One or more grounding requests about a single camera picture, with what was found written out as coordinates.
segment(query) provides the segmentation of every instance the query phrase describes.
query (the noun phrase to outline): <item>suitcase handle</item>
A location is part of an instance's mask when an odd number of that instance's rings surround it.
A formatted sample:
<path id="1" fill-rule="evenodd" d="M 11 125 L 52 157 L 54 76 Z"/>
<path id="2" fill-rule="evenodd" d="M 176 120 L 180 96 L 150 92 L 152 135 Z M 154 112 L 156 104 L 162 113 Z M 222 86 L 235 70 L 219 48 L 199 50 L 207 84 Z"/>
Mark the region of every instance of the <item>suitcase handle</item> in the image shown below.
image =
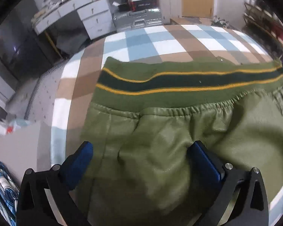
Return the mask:
<path id="1" fill-rule="evenodd" d="M 137 11 L 137 12 L 129 12 L 129 17 L 140 15 L 140 14 L 144 14 L 146 12 L 147 12 L 146 10 Z"/>
<path id="2" fill-rule="evenodd" d="M 145 19 L 138 19 L 138 20 L 133 22 L 132 27 L 139 26 L 139 25 L 144 25 L 144 24 L 146 25 Z"/>

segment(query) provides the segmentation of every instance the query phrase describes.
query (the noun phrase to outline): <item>bed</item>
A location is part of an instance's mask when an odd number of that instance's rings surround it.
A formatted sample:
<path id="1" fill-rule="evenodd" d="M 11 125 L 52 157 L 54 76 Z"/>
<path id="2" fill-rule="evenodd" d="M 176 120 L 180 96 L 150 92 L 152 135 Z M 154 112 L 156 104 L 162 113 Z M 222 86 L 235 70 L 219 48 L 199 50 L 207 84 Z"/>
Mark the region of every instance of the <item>bed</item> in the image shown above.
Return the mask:
<path id="1" fill-rule="evenodd" d="M 110 35 L 75 54 L 60 69 L 52 114 L 51 165 L 61 164 L 80 146 L 80 133 L 107 57 L 123 62 L 162 63 L 228 60 L 234 64 L 272 61 L 242 32 L 206 25 L 166 25 Z M 269 225 L 283 214 L 283 187 L 269 205 Z"/>

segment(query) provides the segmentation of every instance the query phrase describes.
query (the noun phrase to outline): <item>black stripe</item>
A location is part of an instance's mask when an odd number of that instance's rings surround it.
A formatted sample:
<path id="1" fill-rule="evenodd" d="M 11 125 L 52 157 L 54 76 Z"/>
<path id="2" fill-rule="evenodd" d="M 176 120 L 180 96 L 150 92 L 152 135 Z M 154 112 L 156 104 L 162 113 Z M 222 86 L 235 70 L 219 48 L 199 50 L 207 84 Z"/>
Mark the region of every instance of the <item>black stripe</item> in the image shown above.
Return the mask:
<path id="1" fill-rule="evenodd" d="M 102 71 L 98 83 L 126 92 L 140 92 L 161 88 L 215 87 L 233 83 L 252 82 L 274 79 L 283 74 L 283 66 L 272 72 L 243 73 L 235 72 L 226 75 L 162 75 L 147 82 L 134 83 L 117 79 Z"/>

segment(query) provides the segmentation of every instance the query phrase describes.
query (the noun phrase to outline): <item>green jacket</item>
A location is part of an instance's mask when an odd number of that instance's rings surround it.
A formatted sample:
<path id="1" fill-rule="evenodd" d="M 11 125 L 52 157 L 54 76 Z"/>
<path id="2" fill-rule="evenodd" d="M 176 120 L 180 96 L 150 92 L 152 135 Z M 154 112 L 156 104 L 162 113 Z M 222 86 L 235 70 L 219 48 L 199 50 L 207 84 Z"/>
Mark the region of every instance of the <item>green jacket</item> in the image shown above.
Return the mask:
<path id="1" fill-rule="evenodd" d="M 77 199 L 93 225 L 192 225 L 212 200 L 186 159 L 196 140 L 258 167 L 270 203 L 283 185 L 283 65 L 108 58 L 81 139 L 94 157 Z"/>

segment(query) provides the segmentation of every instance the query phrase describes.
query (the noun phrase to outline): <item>ribbed waistband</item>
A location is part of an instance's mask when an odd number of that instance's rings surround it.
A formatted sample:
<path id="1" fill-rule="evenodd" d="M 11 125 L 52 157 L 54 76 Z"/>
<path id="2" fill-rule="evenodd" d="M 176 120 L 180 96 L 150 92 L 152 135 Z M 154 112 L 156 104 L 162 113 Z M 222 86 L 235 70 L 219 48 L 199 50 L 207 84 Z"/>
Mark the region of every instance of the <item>ribbed waistband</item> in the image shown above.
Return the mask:
<path id="1" fill-rule="evenodd" d="M 108 58 L 92 102 L 115 110 L 182 108 L 216 103 L 283 85 L 279 61 L 236 66 L 231 62 L 128 63 Z"/>

